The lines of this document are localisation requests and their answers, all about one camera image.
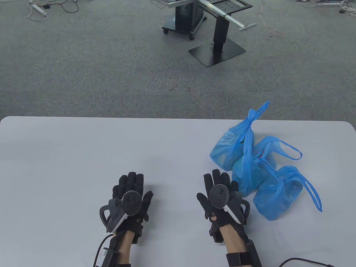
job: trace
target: black pedestal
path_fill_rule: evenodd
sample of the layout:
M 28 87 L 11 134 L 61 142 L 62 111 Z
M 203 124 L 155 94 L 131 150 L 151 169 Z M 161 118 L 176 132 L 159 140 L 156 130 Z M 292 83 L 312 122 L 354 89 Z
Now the black pedestal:
M 237 1 L 240 2 L 242 6 L 239 6 L 230 0 L 215 0 L 210 3 L 229 15 L 252 7 L 242 0 Z M 230 22 L 209 8 L 206 8 L 205 10 L 216 18 L 213 39 L 214 43 L 212 45 L 208 44 L 193 48 L 189 50 L 189 53 L 206 67 L 213 66 L 229 58 L 245 53 L 245 49 L 227 38 Z
M 199 46 L 189 50 L 189 53 L 206 67 L 211 67 L 245 52 L 245 49 L 231 41 L 229 38 L 226 39 L 222 52 L 214 53 L 213 46 L 211 44 L 206 44 L 204 46 Z

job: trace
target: forearm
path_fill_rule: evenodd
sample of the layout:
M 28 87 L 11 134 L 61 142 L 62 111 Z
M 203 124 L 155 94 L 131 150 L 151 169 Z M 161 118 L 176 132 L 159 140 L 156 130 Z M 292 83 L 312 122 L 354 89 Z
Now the forearm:
M 240 238 L 231 224 L 220 228 L 221 234 L 224 238 L 227 253 L 247 252 L 245 242 Z
M 134 239 L 135 233 L 131 231 L 127 231 L 124 235 L 121 245 L 118 248 L 118 252 L 120 253 L 119 258 L 117 260 L 117 264 L 128 264 L 130 260 L 130 250 L 132 240 Z

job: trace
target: black square base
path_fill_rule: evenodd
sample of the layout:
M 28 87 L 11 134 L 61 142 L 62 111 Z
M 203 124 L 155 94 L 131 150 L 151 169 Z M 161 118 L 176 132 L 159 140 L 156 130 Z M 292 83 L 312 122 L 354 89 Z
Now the black square base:
M 211 67 L 229 58 L 241 55 L 245 52 L 245 49 L 231 41 L 229 38 L 226 38 L 222 53 L 214 54 L 213 47 L 210 44 L 198 46 L 189 50 L 189 53 L 191 53 L 206 67 Z

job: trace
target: white table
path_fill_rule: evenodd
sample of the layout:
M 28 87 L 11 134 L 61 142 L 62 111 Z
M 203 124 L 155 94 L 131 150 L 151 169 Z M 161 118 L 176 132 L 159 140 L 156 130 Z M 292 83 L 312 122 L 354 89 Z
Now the white table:
M 153 190 L 133 267 L 227 266 L 196 199 L 209 153 L 239 120 L 6 117 L 0 123 L 0 259 L 6 267 L 91 267 L 106 236 L 99 208 L 122 174 L 145 175 Z M 267 221 L 252 203 L 246 232 L 264 267 L 305 257 L 354 265 L 356 134 L 346 122 L 256 121 L 256 141 L 275 135 L 303 152 L 294 164 L 320 194 L 305 190 L 290 211 Z M 291 262 L 288 266 L 307 266 Z

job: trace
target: hand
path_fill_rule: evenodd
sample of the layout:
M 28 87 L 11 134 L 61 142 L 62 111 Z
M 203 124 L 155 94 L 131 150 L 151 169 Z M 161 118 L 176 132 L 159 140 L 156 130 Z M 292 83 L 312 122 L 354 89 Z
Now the hand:
M 250 204 L 246 200 L 241 201 L 237 198 L 239 185 L 236 181 L 232 181 L 230 183 L 230 177 L 226 172 L 221 174 L 218 169 L 215 169 L 213 170 L 213 178 L 209 173 L 204 175 L 204 183 L 207 196 L 209 196 L 209 192 L 214 185 L 223 184 L 226 186 L 230 192 L 228 205 L 234 207 L 233 212 L 236 217 L 240 220 L 240 222 L 246 224 Z M 205 211 L 205 218 L 209 218 L 212 222 L 209 233 L 214 238 L 215 242 L 222 243 L 224 241 L 220 228 L 225 225 L 231 225 L 243 241 L 248 241 L 243 225 L 237 223 L 228 212 L 225 212 L 224 209 L 215 208 L 203 193 L 198 193 L 197 199 Z M 245 212 L 243 211 L 241 204 L 245 205 Z
M 112 189 L 112 198 L 122 199 L 123 195 L 130 190 L 137 191 L 141 196 L 143 195 L 143 174 L 136 174 L 130 172 L 129 175 L 123 175 L 119 179 L 119 184 L 115 185 Z M 142 235 L 143 226 L 141 223 L 143 220 L 148 221 L 148 208 L 151 204 L 153 197 L 152 191 L 148 191 L 142 200 L 141 209 L 139 212 L 131 217 L 128 217 L 116 230 L 116 234 L 119 232 L 132 231 L 135 233 L 132 244 L 136 244 L 138 238 Z

